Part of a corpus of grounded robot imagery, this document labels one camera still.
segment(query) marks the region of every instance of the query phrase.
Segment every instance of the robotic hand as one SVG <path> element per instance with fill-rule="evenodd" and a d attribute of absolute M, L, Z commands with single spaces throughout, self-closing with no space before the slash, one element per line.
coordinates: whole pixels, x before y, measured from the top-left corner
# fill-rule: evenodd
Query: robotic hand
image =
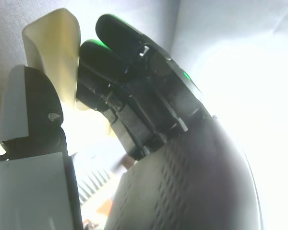
<path fill-rule="evenodd" d="M 261 229 L 245 156 L 188 74 L 113 15 L 99 18 L 96 33 L 102 42 L 80 47 L 77 99 L 100 111 L 140 160 L 122 177 L 105 229 Z M 15 67 L 0 115 L 0 160 L 10 159 L 0 161 L 0 229 L 80 230 L 63 113 L 47 76 Z"/>

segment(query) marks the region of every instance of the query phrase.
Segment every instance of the textured grip surface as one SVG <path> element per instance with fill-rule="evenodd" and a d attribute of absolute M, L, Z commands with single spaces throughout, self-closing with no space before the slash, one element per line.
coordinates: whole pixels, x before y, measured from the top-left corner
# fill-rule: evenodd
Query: textured grip surface
<path fill-rule="evenodd" d="M 252 174 L 215 119 L 194 124 L 123 176 L 106 230 L 257 230 Z"/>

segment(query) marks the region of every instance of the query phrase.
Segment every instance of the green light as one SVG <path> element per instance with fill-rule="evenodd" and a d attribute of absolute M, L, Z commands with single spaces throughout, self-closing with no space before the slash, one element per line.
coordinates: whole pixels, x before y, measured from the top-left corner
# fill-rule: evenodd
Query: green light
<path fill-rule="evenodd" d="M 187 79 L 189 79 L 191 81 L 190 76 L 186 72 L 184 72 L 183 74 L 187 77 Z"/>
<path fill-rule="evenodd" d="M 87 40 L 86 42 L 93 42 L 93 43 L 95 43 L 95 44 L 97 44 L 99 46 L 103 46 L 104 48 L 110 49 L 102 41 L 99 41 L 99 40 L 90 39 L 90 40 Z"/>

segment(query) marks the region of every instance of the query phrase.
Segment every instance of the bright light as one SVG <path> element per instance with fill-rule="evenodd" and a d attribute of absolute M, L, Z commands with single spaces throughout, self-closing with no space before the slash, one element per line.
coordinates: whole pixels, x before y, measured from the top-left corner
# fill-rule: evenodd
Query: bright light
<path fill-rule="evenodd" d="M 222 43 L 190 74 L 247 154 L 266 229 L 288 229 L 288 38 Z"/>

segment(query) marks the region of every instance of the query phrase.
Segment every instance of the yellow plastic object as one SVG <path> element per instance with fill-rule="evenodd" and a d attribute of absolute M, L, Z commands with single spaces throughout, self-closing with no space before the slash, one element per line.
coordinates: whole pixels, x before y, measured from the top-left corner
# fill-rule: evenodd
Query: yellow plastic object
<path fill-rule="evenodd" d="M 60 100 L 74 107 L 81 41 L 75 16 L 55 10 L 27 25 L 22 35 L 28 66 L 44 72 Z"/>

